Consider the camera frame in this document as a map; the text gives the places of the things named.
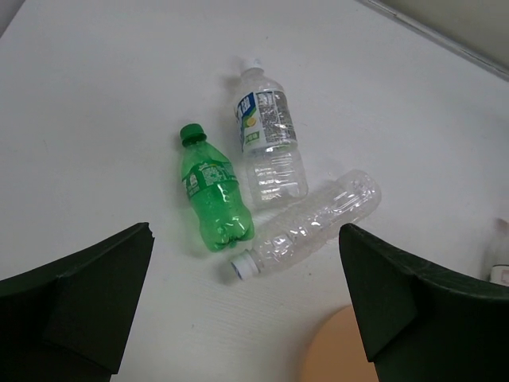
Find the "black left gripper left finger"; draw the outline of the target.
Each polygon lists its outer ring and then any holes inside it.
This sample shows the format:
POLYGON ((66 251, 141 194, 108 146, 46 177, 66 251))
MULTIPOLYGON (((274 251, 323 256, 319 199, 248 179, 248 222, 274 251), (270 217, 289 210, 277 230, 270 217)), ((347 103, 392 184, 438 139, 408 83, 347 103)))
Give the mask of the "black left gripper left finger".
POLYGON ((154 244, 146 222, 1 281, 3 381, 118 374, 154 244))

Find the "clear bottle blue orange label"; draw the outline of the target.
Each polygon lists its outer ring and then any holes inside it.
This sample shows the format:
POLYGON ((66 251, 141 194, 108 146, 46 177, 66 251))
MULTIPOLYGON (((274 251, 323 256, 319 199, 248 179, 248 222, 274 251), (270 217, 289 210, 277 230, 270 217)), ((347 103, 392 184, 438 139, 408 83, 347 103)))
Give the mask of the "clear bottle blue orange label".
POLYGON ((488 246, 489 281, 508 286, 508 221, 495 220, 495 233, 488 246))

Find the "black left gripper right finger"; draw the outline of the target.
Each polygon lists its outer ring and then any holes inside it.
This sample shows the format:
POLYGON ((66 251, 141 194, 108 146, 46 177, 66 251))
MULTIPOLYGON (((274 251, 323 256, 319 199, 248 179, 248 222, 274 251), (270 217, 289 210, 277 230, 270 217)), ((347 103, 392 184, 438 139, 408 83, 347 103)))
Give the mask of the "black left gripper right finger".
POLYGON ((339 251, 367 359, 381 381, 506 381, 508 289, 345 224, 339 251))

